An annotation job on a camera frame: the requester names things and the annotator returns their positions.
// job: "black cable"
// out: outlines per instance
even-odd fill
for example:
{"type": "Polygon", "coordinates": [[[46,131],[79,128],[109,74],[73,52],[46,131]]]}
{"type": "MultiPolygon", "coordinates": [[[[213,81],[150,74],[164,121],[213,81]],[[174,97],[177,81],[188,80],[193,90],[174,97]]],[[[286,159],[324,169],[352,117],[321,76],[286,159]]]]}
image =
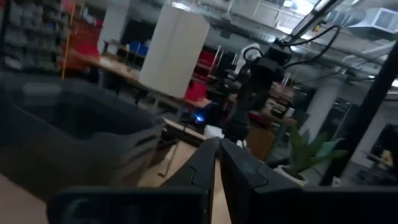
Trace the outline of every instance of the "black cable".
{"type": "MultiPolygon", "coordinates": [[[[374,62],[375,60],[381,58],[382,56],[383,56],[383,55],[380,55],[380,56],[378,56],[378,57],[375,57],[375,58],[366,60],[365,62],[363,62],[363,63],[361,63],[361,64],[359,64],[359,65],[357,65],[357,66],[355,66],[355,67],[353,67],[353,68],[358,68],[358,67],[360,67],[360,66],[362,66],[362,65],[364,65],[364,64],[372,63],[372,62],[374,62]]],[[[303,84],[303,83],[306,83],[306,82],[311,82],[311,81],[323,79],[323,78],[330,77],[330,76],[337,75],[337,74],[340,74],[340,72],[332,72],[332,73],[329,73],[329,74],[324,75],[324,76],[321,76],[321,77],[316,77],[316,78],[313,78],[313,79],[310,79],[310,80],[307,80],[307,81],[304,81],[304,82],[300,82],[300,83],[298,83],[298,84],[303,84]]]]}
{"type": "Polygon", "coordinates": [[[286,60],[286,62],[285,62],[285,65],[289,62],[289,61],[291,61],[291,59],[293,58],[293,50],[292,50],[292,48],[290,47],[290,46],[288,46],[287,47],[289,50],[290,50],[290,55],[289,55],[289,58],[286,60]]]}
{"type": "MultiPolygon", "coordinates": [[[[330,49],[331,45],[335,42],[336,38],[338,37],[338,34],[340,33],[341,27],[340,26],[331,26],[331,27],[329,27],[329,29],[323,31],[322,34],[316,36],[316,38],[319,38],[320,36],[326,34],[326,32],[328,32],[332,28],[337,28],[335,34],[330,39],[328,45],[318,55],[316,55],[314,58],[311,58],[309,60],[304,60],[304,61],[301,61],[301,62],[294,62],[294,63],[290,63],[288,65],[285,65],[284,69],[290,68],[290,67],[292,67],[294,65],[301,65],[301,64],[304,64],[304,63],[310,63],[310,62],[313,62],[314,60],[320,58],[326,51],[328,51],[330,49]]],[[[306,43],[310,42],[310,40],[309,41],[306,40],[306,41],[303,41],[303,42],[300,42],[300,43],[296,43],[296,44],[293,44],[293,45],[306,44],[306,43]]]]}

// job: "gray plastic bin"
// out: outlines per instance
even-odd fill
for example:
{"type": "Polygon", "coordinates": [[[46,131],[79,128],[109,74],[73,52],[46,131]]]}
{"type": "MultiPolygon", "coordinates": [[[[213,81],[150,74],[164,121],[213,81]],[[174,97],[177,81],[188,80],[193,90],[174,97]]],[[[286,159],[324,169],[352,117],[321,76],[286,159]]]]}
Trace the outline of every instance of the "gray plastic bin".
{"type": "Polygon", "coordinates": [[[69,185],[135,186],[164,126],[78,80],[2,78],[0,105],[0,172],[44,198],[69,185]]]}

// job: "green plant leaf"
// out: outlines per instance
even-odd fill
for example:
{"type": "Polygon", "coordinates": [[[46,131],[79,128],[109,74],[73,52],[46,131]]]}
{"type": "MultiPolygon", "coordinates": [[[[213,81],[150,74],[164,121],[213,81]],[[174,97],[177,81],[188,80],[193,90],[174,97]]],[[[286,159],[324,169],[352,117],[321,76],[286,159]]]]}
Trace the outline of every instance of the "green plant leaf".
{"type": "Polygon", "coordinates": [[[347,155],[347,153],[348,152],[345,150],[334,150],[327,156],[311,158],[310,159],[310,164],[311,164],[310,167],[313,167],[313,166],[315,166],[323,161],[329,160],[329,159],[337,159],[337,158],[344,157],[345,155],[347,155]]]}
{"type": "Polygon", "coordinates": [[[330,142],[324,142],[318,152],[316,153],[316,157],[323,157],[329,155],[334,148],[336,147],[337,143],[339,143],[343,138],[336,139],[330,142]]]}
{"type": "Polygon", "coordinates": [[[304,144],[308,144],[310,142],[310,131],[307,129],[301,135],[304,144]]]}
{"type": "Polygon", "coordinates": [[[334,150],[333,152],[331,152],[330,157],[332,159],[338,159],[338,158],[342,158],[345,157],[345,155],[347,155],[348,152],[346,150],[334,150]]]}
{"type": "Polygon", "coordinates": [[[303,139],[295,127],[290,129],[290,168],[295,170],[295,165],[299,160],[300,151],[303,147],[303,139]]]}
{"type": "Polygon", "coordinates": [[[295,127],[290,129],[290,145],[292,146],[292,160],[295,161],[303,147],[303,139],[295,127]]]}
{"type": "Polygon", "coordinates": [[[328,138],[327,131],[320,133],[310,144],[311,156],[315,157],[318,151],[322,148],[322,144],[328,138]]]}

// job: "white pillar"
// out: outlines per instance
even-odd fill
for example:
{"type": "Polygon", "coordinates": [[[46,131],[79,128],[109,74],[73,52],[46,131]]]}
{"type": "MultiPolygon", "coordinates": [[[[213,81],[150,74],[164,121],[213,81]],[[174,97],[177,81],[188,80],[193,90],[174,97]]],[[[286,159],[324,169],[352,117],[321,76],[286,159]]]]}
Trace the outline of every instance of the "white pillar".
{"type": "MultiPolygon", "coordinates": [[[[97,43],[99,52],[102,52],[104,49],[104,40],[120,40],[122,37],[126,21],[129,18],[130,2],[130,0],[109,0],[103,27],[97,43]]],[[[115,54],[117,51],[116,47],[109,46],[108,52],[115,54]]]]}
{"type": "Polygon", "coordinates": [[[307,109],[309,117],[300,128],[300,133],[303,133],[307,129],[310,131],[310,140],[315,139],[318,135],[323,122],[326,120],[330,109],[345,83],[345,78],[345,75],[334,75],[320,81],[317,92],[307,109]]]}
{"type": "Polygon", "coordinates": [[[379,138],[381,131],[386,127],[387,122],[388,120],[384,116],[381,106],[379,111],[373,117],[372,123],[369,125],[368,130],[366,130],[362,140],[355,149],[355,152],[351,157],[351,162],[355,162],[367,168],[372,166],[373,161],[368,159],[365,152],[371,152],[371,149],[379,138]]]}

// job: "white cylindrical column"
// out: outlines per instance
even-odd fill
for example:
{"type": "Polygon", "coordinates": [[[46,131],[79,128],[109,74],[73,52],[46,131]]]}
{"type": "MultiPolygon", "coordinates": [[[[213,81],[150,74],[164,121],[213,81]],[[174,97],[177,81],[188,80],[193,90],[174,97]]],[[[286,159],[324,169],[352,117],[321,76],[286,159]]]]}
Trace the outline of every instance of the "white cylindrical column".
{"type": "MultiPolygon", "coordinates": [[[[106,8],[103,27],[99,35],[97,48],[102,52],[104,40],[120,40],[128,19],[130,0],[110,0],[106,8]]],[[[115,46],[109,46],[108,52],[115,54],[115,46]]]]}
{"type": "Polygon", "coordinates": [[[209,29],[209,23],[201,15],[165,4],[139,81],[154,90],[182,98],[209,29]]]}
{"type": "Polygon", "coordinates": [[[345,83],[345,79],[345,75],[335,75],[321,80],[317,92],[307,109],[307,113],[310,116],[300,128],[300,133],[303,133],[305,130],[310,131],[311,141],[318,135],[323,122],[326,120],[330,109],[345,83]]]}

